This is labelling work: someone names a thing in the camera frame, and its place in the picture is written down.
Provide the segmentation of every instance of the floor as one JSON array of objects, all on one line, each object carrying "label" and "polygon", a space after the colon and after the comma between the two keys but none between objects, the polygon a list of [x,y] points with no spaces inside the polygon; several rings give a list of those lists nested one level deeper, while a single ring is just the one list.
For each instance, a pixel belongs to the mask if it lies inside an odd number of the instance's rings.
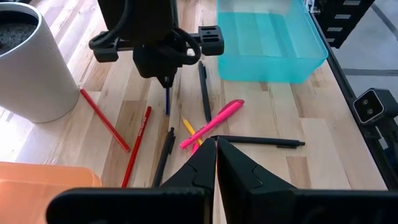
[{"label": "floor", "polygon": [[398,0],[376,0],[340,49],[333,49],[356,96],[382,88],[398,100],[397,27]]}]

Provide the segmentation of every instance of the wood grain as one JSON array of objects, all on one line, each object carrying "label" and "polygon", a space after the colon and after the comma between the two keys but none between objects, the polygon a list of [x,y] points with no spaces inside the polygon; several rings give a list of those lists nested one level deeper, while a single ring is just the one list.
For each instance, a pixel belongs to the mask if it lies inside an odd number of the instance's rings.
[{"label": "wood grain", "polygon": [[[105,25],[95,0],[33,1],[50,24],[77,84],[83,86],[127,143],[134,144],[142,115],[152,107],[137,155],[131,187],[152,183],[164,136],[175,128],[176,144],[164,180],[190,158],[178,145],[189,137],[180,115],[195,129],[205,123],[197,65],[179,69],[171,90],[171,115],[164,115],[165,91],[156,79],[143,79],[131,52],[114,63],[98,63],[88,41]],[[216,22],[215,0],[178,1],[180,26],[188,32]],[[207,69],[211,112],[244,99],[245,106],[212,134],[290,138],[307,144],[297,150],[237,144],[250,158],[297,187],[315,189],[386,189],[338,84],[325,62],[301,85],[237,83],[220,80],[215,57],[202,57]],[[0,161],[83,166],[105,187],[120,186],[129,154],[125,153],[81,98],[64,117],[32,124],[0,108]],[[215,223],[225,223],[218,187]]]}]

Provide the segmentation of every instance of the black pen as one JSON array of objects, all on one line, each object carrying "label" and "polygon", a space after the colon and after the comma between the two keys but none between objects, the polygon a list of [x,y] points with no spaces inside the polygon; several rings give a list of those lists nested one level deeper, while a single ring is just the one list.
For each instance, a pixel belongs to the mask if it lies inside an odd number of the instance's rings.
[{"label": "black pen", "polygon": [[212,136],[212,138],[223,138],[229,142],[235,143],[250,143],[250,144],[268,144],[278,147],[296,148],[304,146],[305,142],[291,139],[275,139],[275,138],[257,138],[257,137],[244,137],[244,136]]},{"label": "black pen", "polygon": [[210,102],[209,102],[209,94],[207,91],[206,84],[206,68],[203,66],[202,61],[199,61],[199,77],[200,77],[200,88],[201,88],[201,97],[203,100],[203,109],[205,110],[205,117],[207,123],[211,121],[211,110],[210,110]]},{"label": "black pen", "polygon": [[173,145],[175,141],[174,128],[170,128],[167,133],[166,140],[163,145],[162,154],[160,155],[159,163],[156,168],[156,173],[152,187],[159,187],[162,183],[164,167],[166,166],[167,156],[172,153]]}]

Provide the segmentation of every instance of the black frame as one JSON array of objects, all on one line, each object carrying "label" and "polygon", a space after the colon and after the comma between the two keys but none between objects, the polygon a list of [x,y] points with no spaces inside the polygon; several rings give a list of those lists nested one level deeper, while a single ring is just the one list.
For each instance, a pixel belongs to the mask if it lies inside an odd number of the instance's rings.
[{"label": "black frame", "polygon": [[343,96],[347,102],[349,110],[353,114],[355,122],[358,125],[359,130],[361,131],[365,143],[368,146],[371,155],[373,156],[373,159],[379,169],[379,172],[384,182],[386,183],[387,188],[389,190],[398,190],[398,177],[391,167],[390,163],[388,162],[386,155],[384,154],[384,150],[379,142],[379,139],[381,138],[379,132],[374,126],[361,125],[358,119],[354,116],[353,102],[356,99],[354,91],[349,85],[348,80],[346,79],[344,72],[342,71],[333,51],[331,50],[329,43],[326,41],[325,35],[323,34],[317,19],[313,14],[311,15],[311,17],[322,37],[325,46],[328,49],[329,56],[327,60],[331,71],[336,78],[340,90],[343,93]]}]

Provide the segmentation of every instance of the pink highlighter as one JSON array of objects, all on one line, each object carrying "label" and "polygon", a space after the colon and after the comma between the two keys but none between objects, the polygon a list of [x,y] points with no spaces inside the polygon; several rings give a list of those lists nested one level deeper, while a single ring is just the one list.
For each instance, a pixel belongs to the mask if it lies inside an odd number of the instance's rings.
[{"label": "pink highlighter", "polygon": [[231,102],[230,105],[226,105],[220,113],[213,118],[208,124],[202,127],[199,131],[197,131],[193,136],[189,137],[188,139],[184,140],[180,147],[182,149],[187,148],[189,145],[194,143],[198,138],[202,137],[212,128],[216,127],[217,125],[221,124],[225,119],[229,118],[232,114],[237,112],[244,104],[244,100],[234,100]]}]

